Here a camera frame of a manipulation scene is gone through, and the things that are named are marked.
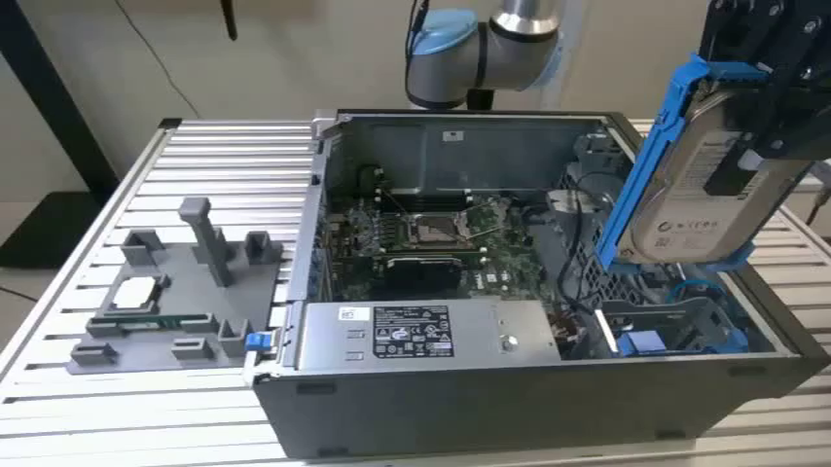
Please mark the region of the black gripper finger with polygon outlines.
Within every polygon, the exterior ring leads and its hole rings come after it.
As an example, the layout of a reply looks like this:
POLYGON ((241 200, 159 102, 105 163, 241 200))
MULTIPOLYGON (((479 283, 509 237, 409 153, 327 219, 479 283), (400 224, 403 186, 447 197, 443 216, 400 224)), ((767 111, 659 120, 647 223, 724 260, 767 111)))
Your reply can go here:
POLYGON ((710 195, 738 195, 768 161, 816 162, 830 145, 830 87, 808 60, 775 64, 754 105, 738 118, 742 138, 704 184, 710 195))

